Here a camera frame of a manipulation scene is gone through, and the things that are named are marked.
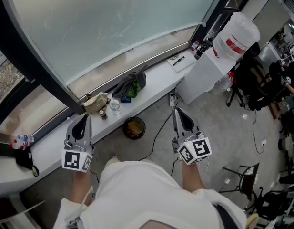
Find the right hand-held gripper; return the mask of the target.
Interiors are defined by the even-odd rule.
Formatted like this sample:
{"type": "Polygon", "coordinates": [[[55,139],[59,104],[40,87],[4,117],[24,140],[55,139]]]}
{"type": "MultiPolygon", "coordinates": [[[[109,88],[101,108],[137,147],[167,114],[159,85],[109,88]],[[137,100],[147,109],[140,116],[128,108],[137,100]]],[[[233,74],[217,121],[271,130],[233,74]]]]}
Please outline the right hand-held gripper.
{"type": "Polygon", "coordinates": [[[187,165],[203,161],[212,154],[209,139],[200,132],[197,119],[188,111],[176,107],[173,113],[173,125],[177,136],[180,137],[172,140],[173,151],[187,165]],[[187,132],[194,135],[182,137],[187,132]]]}

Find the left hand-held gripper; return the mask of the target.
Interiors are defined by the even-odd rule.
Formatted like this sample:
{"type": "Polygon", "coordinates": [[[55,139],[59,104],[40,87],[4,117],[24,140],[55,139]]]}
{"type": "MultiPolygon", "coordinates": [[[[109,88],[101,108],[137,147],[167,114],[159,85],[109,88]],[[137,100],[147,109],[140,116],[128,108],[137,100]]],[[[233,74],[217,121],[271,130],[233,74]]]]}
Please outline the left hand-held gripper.
{"type": "Polygon", "coordinates": [[[61,166],[64,169],[87,172],[95,147],[91,143],[91,117],[89,114],[76,117],[68,126],[64,149],[61,151],[61,166]]]}

